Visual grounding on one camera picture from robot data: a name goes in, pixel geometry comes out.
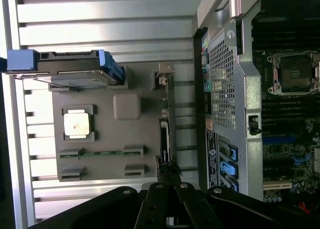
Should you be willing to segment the grey parts rack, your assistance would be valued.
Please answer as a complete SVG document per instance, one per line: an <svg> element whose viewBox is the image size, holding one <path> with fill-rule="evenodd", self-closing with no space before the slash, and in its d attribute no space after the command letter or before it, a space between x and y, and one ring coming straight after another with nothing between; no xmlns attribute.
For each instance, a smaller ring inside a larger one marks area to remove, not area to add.
<svg viewBox="0 0 320 229"><path fill-rule="evenodd" d="M52 92L57 177L61 182L155 177L160 155L161 98L157 73L174 74L165 62L124 66L125 82ZM87 113L90 133L67 136L64 115ZM60 158L81 151L138 151L138 155Z"/></svg>

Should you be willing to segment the white expansion slot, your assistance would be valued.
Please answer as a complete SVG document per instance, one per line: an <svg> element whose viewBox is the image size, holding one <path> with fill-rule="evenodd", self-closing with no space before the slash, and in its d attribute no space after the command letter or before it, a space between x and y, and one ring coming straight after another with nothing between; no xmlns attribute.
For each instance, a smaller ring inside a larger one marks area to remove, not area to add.
<svg viewBox="0 0 320 229"><path fill-rule="evenodd" d="M277 181L264 181L263 190L273 191L273 190L287 190L292 188L292 183L287 180L277 180Z"/></svg>

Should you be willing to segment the silver chipset heat sink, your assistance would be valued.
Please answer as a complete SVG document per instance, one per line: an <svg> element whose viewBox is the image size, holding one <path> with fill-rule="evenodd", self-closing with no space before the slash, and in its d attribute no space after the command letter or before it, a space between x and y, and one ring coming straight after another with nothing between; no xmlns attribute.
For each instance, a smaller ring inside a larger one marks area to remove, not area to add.
<svg viewBox="0 0 320 229"><path fill-rule="evenodd" d="M314 148L314 171L320 173L320 147Z"/></svg>

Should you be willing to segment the blue expansion slot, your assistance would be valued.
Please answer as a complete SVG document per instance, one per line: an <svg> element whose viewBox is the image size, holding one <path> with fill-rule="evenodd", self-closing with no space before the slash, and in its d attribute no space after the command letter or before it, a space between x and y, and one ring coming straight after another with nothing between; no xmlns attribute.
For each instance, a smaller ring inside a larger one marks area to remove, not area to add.
<svg viewBox="0 0 320 229"><path fill-rule="evenodd" d="M262 142L265 145L288 144L296 141L295 136L263 137Z"/></svg>

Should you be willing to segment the silver CPU chip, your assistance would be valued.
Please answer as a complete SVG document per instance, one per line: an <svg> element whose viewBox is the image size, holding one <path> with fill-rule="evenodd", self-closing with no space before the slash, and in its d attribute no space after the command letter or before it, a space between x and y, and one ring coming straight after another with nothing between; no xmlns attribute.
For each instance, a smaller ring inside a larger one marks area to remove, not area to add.
<svg viewBox="0 0 320 229"><path fill-rule="evenodd" d="M67 136L84 136L90 133L90 117L85 112L65 114L63 124Z"/></svg>

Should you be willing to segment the grey open PC case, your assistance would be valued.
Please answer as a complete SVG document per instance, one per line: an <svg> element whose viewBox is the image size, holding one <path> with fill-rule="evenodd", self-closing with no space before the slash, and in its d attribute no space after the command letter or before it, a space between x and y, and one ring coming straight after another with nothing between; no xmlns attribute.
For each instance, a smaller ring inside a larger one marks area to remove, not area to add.
<svg viewBox="0 0 320 229"><path fill-rule="evenodd" d="M264 201L262 79L255 18L320 18L320 0L201 0L192 21L199 184ZM320 219L287 203L268 203Z"/></svg>

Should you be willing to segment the green motherboard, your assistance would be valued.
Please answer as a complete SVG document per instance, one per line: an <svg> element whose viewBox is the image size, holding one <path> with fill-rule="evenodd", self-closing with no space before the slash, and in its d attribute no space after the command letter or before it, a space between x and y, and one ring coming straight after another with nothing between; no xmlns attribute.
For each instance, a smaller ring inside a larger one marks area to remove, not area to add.
<svg viewBox="0 0 320 229"><path fill-rule="evenodd" d="M290 181L291 189L263 190L266 203L286 203L306 214L320 202L320 173L314 148L320 148L320 92L277 96L267 92L277 53L320 52L320 18L262 18L252 22L252 59L261 75L261 126L264 137L295 137L295 142L263 144L263 182Z"/></svg>

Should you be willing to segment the hard disk with blue carrier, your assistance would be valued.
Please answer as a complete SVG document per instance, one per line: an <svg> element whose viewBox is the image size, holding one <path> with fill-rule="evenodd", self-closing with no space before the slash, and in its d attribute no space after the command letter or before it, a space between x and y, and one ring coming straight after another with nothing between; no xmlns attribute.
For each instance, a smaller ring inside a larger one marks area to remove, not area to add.
<svg viewBox="0 0 320 229"><path fill-rule="evenodd" d="M125 83L124 68L103 49L83 52L9 50L4 72L55 88L101 88Z"/></svg>

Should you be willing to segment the green RAM stick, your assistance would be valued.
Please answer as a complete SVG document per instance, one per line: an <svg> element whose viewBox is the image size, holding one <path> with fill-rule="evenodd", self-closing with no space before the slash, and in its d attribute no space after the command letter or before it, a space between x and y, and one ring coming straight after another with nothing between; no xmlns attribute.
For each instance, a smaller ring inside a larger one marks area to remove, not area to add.
<svg viewBox="0 0 320 229"><path fill-rule="evenodd" d="M108 157L108 156L142 156L143 153L140 151L96 151L96 152L86 152L80 151L76 153L61 154L60 158L85 158L85 157Z"/></svg>

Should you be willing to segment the CPU socket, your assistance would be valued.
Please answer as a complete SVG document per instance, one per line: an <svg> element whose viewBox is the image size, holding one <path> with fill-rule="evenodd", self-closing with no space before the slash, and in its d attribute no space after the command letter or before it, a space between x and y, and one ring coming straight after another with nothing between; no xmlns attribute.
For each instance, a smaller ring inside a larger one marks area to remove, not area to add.
<svg viewBox="0 0 320 229"><path fill-rule="evenodd" d="M320 52L282 52L269 55L266 60L272 68L269 94L303 96L320 93Z"/></svg>

